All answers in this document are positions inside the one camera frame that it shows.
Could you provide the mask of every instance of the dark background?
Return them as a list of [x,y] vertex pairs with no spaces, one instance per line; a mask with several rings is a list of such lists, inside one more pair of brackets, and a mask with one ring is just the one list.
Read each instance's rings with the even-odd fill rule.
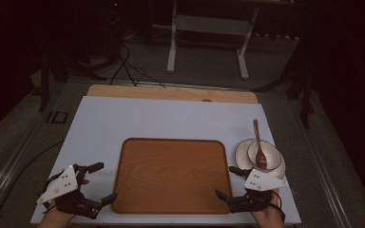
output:
[[[118,1],[122,8],[118,9],[117,16],[132,27],[146,29],[148,36],[150,29],[147,25],[170,24],[170,10],[164,9],[171,8],[171,1],[127,2]],[[111,5],[115,1],[97,3],[108,7],[107,3]],[[333,9],[316,14],[310,24],[304,15],[292,18],[291,23],[307,25],[307,29],[300,27],[293,31],[295,35],[301,33],[302,40],[291,61],[307,59],[314,66],[313,88],[319,92],[322,104],[365,184],[365,1],[322,3],[333,6]],[[104,39],[110,16],[102,11],[106,7],[96,6],[97,9],[92,7],[96,11],[83,12],[83,18],[90,20],[82,20],[82,27],[89,23],[104,25],[102,28],[93,26],[96,28],[94,31],[85,31],[78,27],[81,21],[68,8],[62,8],[67,4],[72,4],[72,1],[0,1],[0,120],[33,90],[29,75],[39,68],[44,38],[55,40],[74,58],[86,57],[88,53],[84,44],[88,44],[90,50],[102,50],[105,55],[106,51],[100,45],[103,42],[83,42],[81,34],[103,34],[92,40]],[[269,7],[262,10],[255,31],[275,35],[287,32],[273,28],[272,25],[277,22],[268,19],[279,10],[282,9]],[[284,17],[272,18],[281,22]]]

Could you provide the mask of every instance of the spoon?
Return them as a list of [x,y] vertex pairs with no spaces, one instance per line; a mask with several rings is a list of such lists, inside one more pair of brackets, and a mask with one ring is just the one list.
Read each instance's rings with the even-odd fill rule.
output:
[[258,151],[257,151],[257,155],[256,155],[256,165],[259,168],[266,169],[266,167],[267,167],[266,157],[265,157],[265,154],[262,152],[262,148],[260,147],[258,120],[254,119],[253,123],[254,123],[254,131],[256,133],[257,145],[258,145]]

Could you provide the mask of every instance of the white plate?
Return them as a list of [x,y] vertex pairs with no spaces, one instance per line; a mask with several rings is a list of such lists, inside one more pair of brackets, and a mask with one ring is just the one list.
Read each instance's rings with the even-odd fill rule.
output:
[[[238,168],[251,169],[251,168],[255,167],[250,162],[250,159],[248,158],[248,146],[250,146],[250,144],[253,143],[254,141],[255,141],[255,139],[245,140],[243,142],[240,142],[239,146],[237,146],[236,163],[237,163]],[[281,158],[282,158],[282,160],[281,160],[280,166],[277,169],[275,169],[271,172],[268,172],[268,174],[270,174],[271,176],[273,176],[275,178],[279,178],[279,179],[283,178],[284,172],[286,170],[286,163],[284,161],[283,156]]]

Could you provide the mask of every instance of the floor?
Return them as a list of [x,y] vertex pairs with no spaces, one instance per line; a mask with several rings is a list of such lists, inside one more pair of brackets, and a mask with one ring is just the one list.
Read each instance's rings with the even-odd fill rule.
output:
[[[254,37],[245,54],[250,79],[244,81],[231,44],[187,42],[183,34],[175,72],[167,73],[168,35],[160,31],[150,44],[141,42],[139,35],[125,38],[121,53],[125,58],[129,53],[128,68],[137,86],[250,91],[277,79],[296,46],[293,40]],[[103,58],[92,57],[92,61]],[[97,72],[105,81],[90,80],[72,69],[67,83],[51,78],[51,97],[44,111],[38,111],[40,97],[30,94],[0,123],[0,227],[35,227],[29,224],[35,201],[61,147],[53,145],[67,135],[78,104],[91,85],[112,81],[114,85],[132,86],[124,69],[114,77],[119,66]],[[39,72],[31,77],[38,84]],[[286,175],[302,219],[296,227],[365,227],[365,190],[318,94],[313,92],[315,113],[309,115],[310,129],[305,129],[299,118],[301,100],[288,100],[284,94],[287,86],[257,96],[276,145],[285,152]],[[47,122],[50,111],[68,113],[68,121]],[[43,154],[34,161],[39,153]]]

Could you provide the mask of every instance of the wooden tray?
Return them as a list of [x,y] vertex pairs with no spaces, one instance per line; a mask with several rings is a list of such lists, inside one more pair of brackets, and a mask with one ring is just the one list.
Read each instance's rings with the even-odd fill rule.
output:
[[124,141],[111,207],[120,214],[228,214],[214,189],[229,197],[224,145],[219,141]]

